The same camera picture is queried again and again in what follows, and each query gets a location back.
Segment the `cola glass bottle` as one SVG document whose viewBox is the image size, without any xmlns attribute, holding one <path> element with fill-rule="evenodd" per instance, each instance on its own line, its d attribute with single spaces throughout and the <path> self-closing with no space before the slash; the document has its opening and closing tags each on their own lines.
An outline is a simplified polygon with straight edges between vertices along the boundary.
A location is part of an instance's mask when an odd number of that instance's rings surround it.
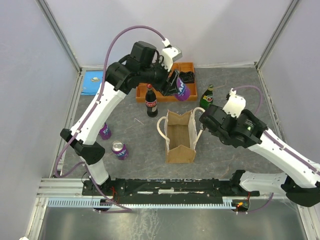
<svg viewBox="0 0 320 240">
<path fill-rule="evenodd" d="M 154 118 L 158 115 L 157 97 L 151 84 L 147 84 L 146 89 L 145 105 L 147 109 L 147 115 L 151 118 Z"/>
</svg>

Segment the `purple soda can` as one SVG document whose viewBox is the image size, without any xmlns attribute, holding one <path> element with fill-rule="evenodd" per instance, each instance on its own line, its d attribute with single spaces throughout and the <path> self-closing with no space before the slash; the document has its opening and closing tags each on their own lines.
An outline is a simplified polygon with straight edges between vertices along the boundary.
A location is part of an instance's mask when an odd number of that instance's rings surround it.
<svg viewBox="0 0 320 240">
<path fill-rule="evenodd" d="M 129 155 L 126 145 L 119 140 L 112 143 L 111 150 L 119 160 L 125 160 Z"/>
<path fill-rule="evenodd" d="M 106 123 L 104 123 L 102 128 L 99 130 L 99 135 L 103 140 L 108 140 L 111 138 L 112 132 Z"/>
<path fill-rule="evenodd" d="M 177 93 L 175 93 L 173 96 L 181 102 L 186 101 L 191 95 L 190 89 L 181 80 L 180 77 L 176 79 L 176 89 L 177 89 Z"/>
</svg>

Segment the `purple soda can front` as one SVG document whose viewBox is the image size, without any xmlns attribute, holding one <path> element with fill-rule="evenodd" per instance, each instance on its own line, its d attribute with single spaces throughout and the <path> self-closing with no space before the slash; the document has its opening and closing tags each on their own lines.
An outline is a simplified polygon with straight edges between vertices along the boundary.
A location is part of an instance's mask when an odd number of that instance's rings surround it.
<svg viewBox="0 0 320 240">
<path fill-rule="evenodd" d="M 129 155 L 126 145 L 119 140 L 112 143 L 111 150 L 119 160 L 125 160 Z"/>
</svg>

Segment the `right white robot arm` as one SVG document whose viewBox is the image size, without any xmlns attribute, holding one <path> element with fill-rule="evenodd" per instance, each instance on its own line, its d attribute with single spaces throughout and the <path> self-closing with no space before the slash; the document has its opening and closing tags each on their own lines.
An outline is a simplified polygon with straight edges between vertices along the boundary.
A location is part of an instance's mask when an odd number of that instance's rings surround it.
<svg viewBox="0 0 320 240">
<path fill-rule="evenodd" d="M 221 143 L 248 149 L 277 166 L 281 173 L 267 174 L 238 170 L 229 183 L 236 196 L 259 191 L 285 195 L 292 202 L 312 207 L 320 202 L 320 165 L 283 142 L 250 110 L 239 116 L 211 105 L 199 118 L 203 127 Z"/>
</svg>

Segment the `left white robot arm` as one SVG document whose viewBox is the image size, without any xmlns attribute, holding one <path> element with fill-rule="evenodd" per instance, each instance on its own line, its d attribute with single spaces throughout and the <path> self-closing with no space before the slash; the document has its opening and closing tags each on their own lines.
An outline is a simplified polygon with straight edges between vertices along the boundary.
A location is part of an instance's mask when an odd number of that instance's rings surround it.
<svg viewBox="0 0 320 240">
<path fill-rule="evenodd" d="M 141 83 L 152 85 L 163 96 L 176 95 L 179 74 L 171 68 L 182 56 L 176 46 L 167 45 L 157 51 L 152 44 L 135 42 L 130 54 L 106 69 L 99 92 L 78 122 L 71 129 L 61 130 L 60 136 L 84 161 L 99 195 L 106 195 L 111 189 L 102 160 L 105 149 L 96 141 L 100 129 L 115 107 Z"/>
</svg>

